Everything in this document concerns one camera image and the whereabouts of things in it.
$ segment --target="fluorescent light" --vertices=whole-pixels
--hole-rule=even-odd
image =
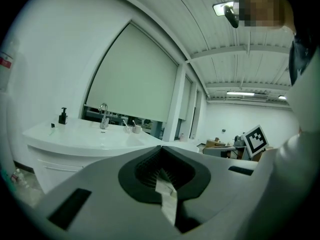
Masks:
[[[213,7],[214,12],[215,12],[215,14],[217,16],[222,16],[222,15],[225,15],[225,10],[224,10],[225,6],[233,7],[234,6],[234,1],[222,2],[222,3],[214,4],[212,7]]]
[[[244,95],[244,96],[254,96],[254,92],[236,92],[236,91],[228,91],[226,94],[228,95]]]

